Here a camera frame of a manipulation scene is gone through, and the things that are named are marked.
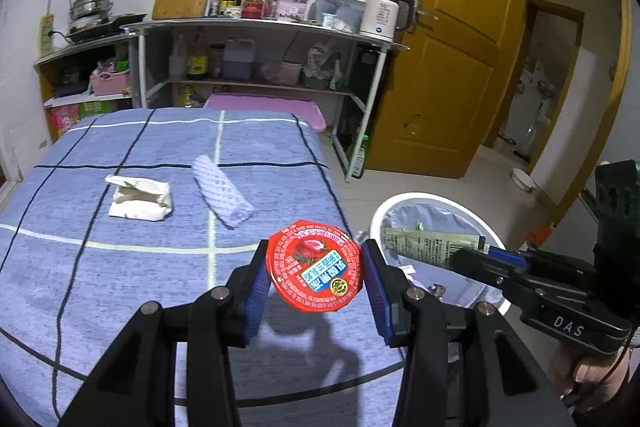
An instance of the human hand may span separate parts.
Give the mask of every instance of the human hand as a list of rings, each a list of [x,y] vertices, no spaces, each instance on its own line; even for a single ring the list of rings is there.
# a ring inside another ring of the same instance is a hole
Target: human hand
[[[580,394],[586,397],[577,404],[578,411],[588,411],[608,402],[616,395],[625,381],[629,367],[629,349],[626,349],[622,361],[613,374],[602,384],[598,385],[598,383],[607,375],[623,350],[624,348],[621,347],[615,355],[605,359],[583,358],[576,355],[564,344],[560,344],[549,363],[549,375],[560,398],[564,398],[574,390],[577,384],[581,384]]]

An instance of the bed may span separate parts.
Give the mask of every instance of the bed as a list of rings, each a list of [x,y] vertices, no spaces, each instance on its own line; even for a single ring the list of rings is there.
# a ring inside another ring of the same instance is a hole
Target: bed
[[[256,213],[229,229],[190,165],[210,155]],[[156,223],[108,216],[104,178],[171,185]],[[348,233],[321,144],[274,112],[133,109],[82,120],[29,172],[0,216],[0,375],[44,427],[61,415],[136,309],[193,301],[246,264],[258,241],[298,219]],[[376,333],[366,290],[338,312],[302,314],[273,292],[258,336],[232,349],[242,424],[388,426],[403,365]],[[184,426],[178,345],[176,425]]]

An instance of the red lid cup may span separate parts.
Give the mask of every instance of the red lid cup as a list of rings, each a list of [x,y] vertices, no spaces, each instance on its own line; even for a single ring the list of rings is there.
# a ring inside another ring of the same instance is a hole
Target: red lid cup
[[[360,249],[342,230],[298,221],[269,239],[267,271],[302,312],[335,312],[362,288]]]

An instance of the trash can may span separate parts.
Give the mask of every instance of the trash can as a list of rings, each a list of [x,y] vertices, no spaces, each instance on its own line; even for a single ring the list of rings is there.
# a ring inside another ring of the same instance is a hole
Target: trash can
[[[416,223],[421,223],[424,230],[431,232],[483,235],[489,245],[504,248],[498,235],[468,208],[426,192],[407,192],[389,198],[378,207],[369,227],[369,237],[378,242],[387,264],[411,265],[415,269],[412,279],[425,288],[435,284],[444,286],[443,302],[470,308],[476,302],[487,301],[505,314],[510,302],[502,297],[500,290],[450,270],[397,255],[385,246],[386,228],[414,229]]]

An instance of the wooden door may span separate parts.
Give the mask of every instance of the wooden door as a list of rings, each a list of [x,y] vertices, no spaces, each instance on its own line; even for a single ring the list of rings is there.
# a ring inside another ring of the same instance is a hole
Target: wooden door
[[[526,0],[421,0],[383,95],[367,168],[460,178],[494,119]]]

